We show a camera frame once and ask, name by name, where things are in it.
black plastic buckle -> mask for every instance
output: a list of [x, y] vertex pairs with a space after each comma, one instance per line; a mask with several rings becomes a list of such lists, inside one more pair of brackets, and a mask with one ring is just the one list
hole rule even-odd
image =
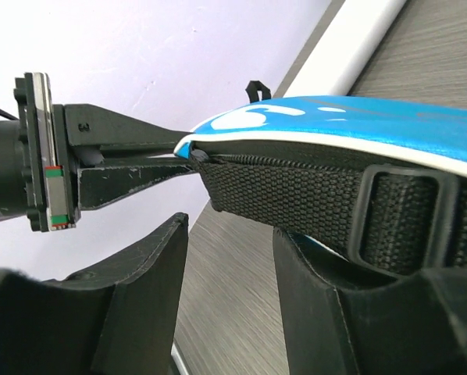
[[459, 197], [459, 179], [451, 173], [423, 168], [403, 168], [388, 165], [368, 166], [362, 176], [357, 203], [353, 213], [351, 233], [348, 242], [348, 259], [369, 270], [400, 278], [404, 275], [376, 267], [362, 258], [364, 232], [367, 229], [369, 207], [376, 180], [379, 175], [394, 174], [410, 177], [427, 177], [438, 184], [438, 195], [433, 211], [433, 222], [428, 237], [423, 268], [445, 266], [447, 252], [451, 245], [453, 222]]

white wall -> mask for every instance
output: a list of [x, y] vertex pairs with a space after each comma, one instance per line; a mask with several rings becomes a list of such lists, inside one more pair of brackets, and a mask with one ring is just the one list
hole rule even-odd
[[[187, 130], [275, 91], [330, 0], [0, 1], [0, 107], [16, 113], [14, 77], [49, 73], [55, 103], [88, 102]], [[194, 222], [207, 194], [182, 177], [97, 212], [75, 230], [0, 223], [0, 266], [64, 278], [128, 246], [177, 211]]]

white spot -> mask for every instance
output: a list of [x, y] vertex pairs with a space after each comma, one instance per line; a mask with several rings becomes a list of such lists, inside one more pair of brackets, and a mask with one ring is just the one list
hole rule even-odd
[[225, 113], [213, 120], [211, 127], [215, 130], [229, 130], [266, 125], [266, 116], [263, 113], [250, 112], [253, 109], [264, 109], [265, 112], [281, 113], [288, 116], [301, 116], [305, 114], [305, 111], [301, 111], [300, 109], [283, 107], [281, 105], [254, 104]]
[[334, 108], [334, 107], [319, 107], [319, 111], [324, 111], [324, 112], [346, 112], [344, 109]]

white bar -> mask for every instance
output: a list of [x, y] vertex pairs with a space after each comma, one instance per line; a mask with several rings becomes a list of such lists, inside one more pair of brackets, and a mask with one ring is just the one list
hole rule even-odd
[[284, 97], [346, 95], [406, 0], [346, 0]]

gray wood surface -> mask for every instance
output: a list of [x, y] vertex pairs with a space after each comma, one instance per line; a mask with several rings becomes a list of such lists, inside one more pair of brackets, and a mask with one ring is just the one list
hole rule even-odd
[[[411, 0], [352, 94], [467, 108], [467, 0]], [[194, 375], [288, 373], [271, 233], [209, 205], [191, 231], [176, 339]]]

